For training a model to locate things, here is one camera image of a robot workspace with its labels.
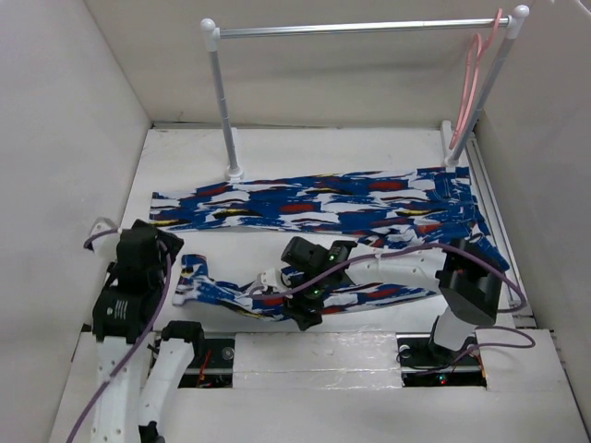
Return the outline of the blue patterned trousers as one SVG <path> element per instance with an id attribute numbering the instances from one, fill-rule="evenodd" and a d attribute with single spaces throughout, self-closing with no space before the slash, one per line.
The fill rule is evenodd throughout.
<path id="1" fill-rule="evenodd" d="M 466 167 L 304 175 L 155 192 L 149 220 L 178 232 L 333 233 L 393 250 L 464 239 L 498 269 L 509 268 L 489 240 Z"/>

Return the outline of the pink plastic hanger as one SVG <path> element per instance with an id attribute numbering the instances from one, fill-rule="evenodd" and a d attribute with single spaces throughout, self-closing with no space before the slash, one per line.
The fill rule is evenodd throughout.
<path id="1" fill-rule="evenodd" d="M 465 59 L 464 85 L 456 126 L 452 133 L 449 150 L 453 150 L 459 143 L 460 137 L 467 126 L 467 119 L 471 111 L 476 94 L 481 59 L 494 40 L 500 27 L 502 9 L 499 8 L 493 20 L 488 37 L 484 40 L 479 32 L 475 33 L 469 44 Z"/>

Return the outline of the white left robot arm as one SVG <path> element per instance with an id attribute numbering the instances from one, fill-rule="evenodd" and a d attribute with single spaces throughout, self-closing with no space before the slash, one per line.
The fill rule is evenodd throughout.
<path id="1" fill-rule="evenodd" d="M 98 352 L 98 388 L 86 410 L 92 442 L 163 442 L 163 422 L 189 366 L 206 356 L 204 331 L 195 321 L 172 320 L 146 369 L 148 343 L 182 249 L 179 237 L 136 220 L 115 230 L 115 259 L 92 309 Z"/>

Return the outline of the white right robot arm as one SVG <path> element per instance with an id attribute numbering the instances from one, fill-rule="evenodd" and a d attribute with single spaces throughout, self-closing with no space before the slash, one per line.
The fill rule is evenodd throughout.
<path id="1" fill-rule="evenodd" d="M 295 237 L 282 261 L 300 274 L 289 286 L 293 292 L 284 298 L 282 312 L 302 331 L 319 325 L 325 315 L 441 295 L 447 306 L 434 321 L 427 352 L 446 364 L 477 328 L 497 319 L 503 272 L 464 239 L 404 253 L 351 241 L 325 248 Z"/>

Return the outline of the white clothes rack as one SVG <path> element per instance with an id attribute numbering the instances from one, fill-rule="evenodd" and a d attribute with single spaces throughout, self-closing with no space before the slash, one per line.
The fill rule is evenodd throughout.
<path id="1" fill-rule="evenodd" d="M 449 150 L 452 134 L 449 138 L 442 139 L 444 148 L 443 164 L 448 167 L 457 166 L 464 152 L 468 137 L 476 125 L 476 121 L 484 109 L 486 100 L 494 86 L 494 83 L 504 65 L 509 52 L 513 48 L 520 31 L 530 15 L 530 8 L 526 5 L 517 6 L 509 15 L 503 16 L 500 21 L 500 29 L 505 30 L 502 43 L 497 54 L 491 63 L 487 76 L 480 91 L 476 91 L 471 111 L 467 119 L 467 126 L 463 131 L 458 145 Z M 439 19 L 439 20 L 410 20 L 410 21 L 387 21 L 368 23 L 339 23 L 321 25 L 298 25 L 291 27 L 263 27 L 263 28 L 242 28 L 222 29 L 216 25 L 213 19 L 205 18 L 199 24 L 203 36 L 206 51 L 209 55 L 211 72 L 216 101 L 218 104 L 221 126 L 223 131 L 223 142 L 225 145 L 228 165 L 225 177 L 230 181 L 239 181 L 244 177 L 243 168 L 239 164 L 235 146 L 234 132 L 230 122 L 227 108 L 227 100 L 223 88 L 223 76 L 219 58 L 219 42 L 222 40 L 235 40 L 247 38 L 266 37 L 288 37 L 307 35 L 329 35 L 329 34 L 354 34 L 354 33 L 378 33 L 396 31 L 427 31 L 427 30 L 461 30 L 461 29 L 484 29 L 491 30 L 494 18 L 462 18 L 462 19 Z M 455 127 L 449 121 L 442 126 L 448 128 L 451 133 Z"/>

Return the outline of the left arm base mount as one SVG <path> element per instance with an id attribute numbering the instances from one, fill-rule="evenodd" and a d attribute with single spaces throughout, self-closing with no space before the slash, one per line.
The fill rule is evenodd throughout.
<path id="1" fill-rule="evenodd" d="M 186 368 L 180 389 L 225 389 L 233 386 L 235 337 L 213 334 L 205 338 L 205 349 Z"/>

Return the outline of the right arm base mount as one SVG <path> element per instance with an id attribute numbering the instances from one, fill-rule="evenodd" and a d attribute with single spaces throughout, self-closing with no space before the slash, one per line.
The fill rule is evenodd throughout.
<path id="1" fill-rule="evenodd" d="M 428 333 L 396 335 L 396 362 L 404 388 L 447 388 L 487 386 L 483 364 L 470 347 L 477 345 L 469 336 L 460 351 L 437 347 Z"/>

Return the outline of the aluminium side rail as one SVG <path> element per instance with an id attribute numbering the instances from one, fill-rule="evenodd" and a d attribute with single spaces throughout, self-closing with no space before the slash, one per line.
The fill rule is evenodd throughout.
<path id="1" fill-rule="evenodd" d="M 505 272 L 506 277 L 515 283 L 525 295 L 525 288 L 521 279 L 520 271 L 516 264 L 512 246 L 501 217 L 501 212 L 494 195 L 492 184 L 488 178 L 486 166 L 477 144 L 476 136 L 472 135 L 466 142 L 464 157 L 466 164 L 470 167 L 474 192 L 478 199 L 479 209 L 486 219 L 490 230 L 490 242 L 495 245 L 501 255 L 509 263 L 510 268 Z M 506 284 L 501 290 L 501 307 L 515 307 L 519 305 L 518 295 Z M 509 326 L 514 324 L 518 329 L 536 329 L 537 322 L 534 313 L 529 305 L 518 312 L 512 313 L 513 320 L 509 320 L 510 314 L 501 314 L 499 322 Z"/>

